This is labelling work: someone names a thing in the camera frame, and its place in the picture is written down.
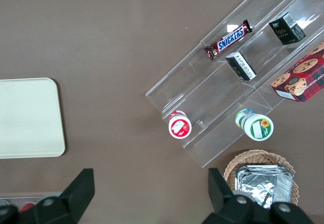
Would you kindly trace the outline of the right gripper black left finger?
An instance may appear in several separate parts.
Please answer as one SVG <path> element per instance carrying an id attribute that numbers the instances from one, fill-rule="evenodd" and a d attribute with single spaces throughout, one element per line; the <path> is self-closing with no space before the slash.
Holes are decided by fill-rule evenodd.
<path id="1" fill-rule="evenodd" d="M 47 197 L 28 210 L 1 207 L 1 223 L 78 223 L 95 195 L 94 170 L 83 169 L 57 197 Z"/>

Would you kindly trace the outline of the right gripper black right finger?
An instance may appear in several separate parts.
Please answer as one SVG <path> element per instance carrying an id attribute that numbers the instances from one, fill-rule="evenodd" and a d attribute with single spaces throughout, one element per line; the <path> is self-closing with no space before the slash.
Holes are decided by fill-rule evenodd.
<path id="1" fill-rule="evenodd" d="M 214 212 L 203 223 L 313 223 L 294 204 L 275 202 L 265 209 L 244 195 L 235 195 L 217 168 L 208 170 L 208 191 Z"/>

